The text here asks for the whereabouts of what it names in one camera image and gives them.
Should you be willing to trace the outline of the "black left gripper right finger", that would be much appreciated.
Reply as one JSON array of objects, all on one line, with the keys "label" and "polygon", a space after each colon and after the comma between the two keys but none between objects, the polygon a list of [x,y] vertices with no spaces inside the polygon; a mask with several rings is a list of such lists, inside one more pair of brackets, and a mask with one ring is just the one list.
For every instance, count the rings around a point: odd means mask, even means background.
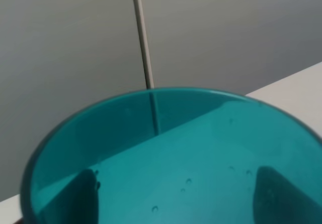
[{"label": "black left gripper right finger", "polygon": [[321,206],[275,169],[263,166],[256,175],[254,223],[321,223]]}]

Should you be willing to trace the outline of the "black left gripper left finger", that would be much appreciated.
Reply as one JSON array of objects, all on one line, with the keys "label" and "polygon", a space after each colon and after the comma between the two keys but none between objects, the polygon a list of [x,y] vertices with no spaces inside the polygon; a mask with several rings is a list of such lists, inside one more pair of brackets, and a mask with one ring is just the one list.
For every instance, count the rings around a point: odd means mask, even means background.
[{"label": "black left gripper left finger", "polygon": [[97,178],[93,170],[80,172],[40,212],[40,223],[99,222]]}]

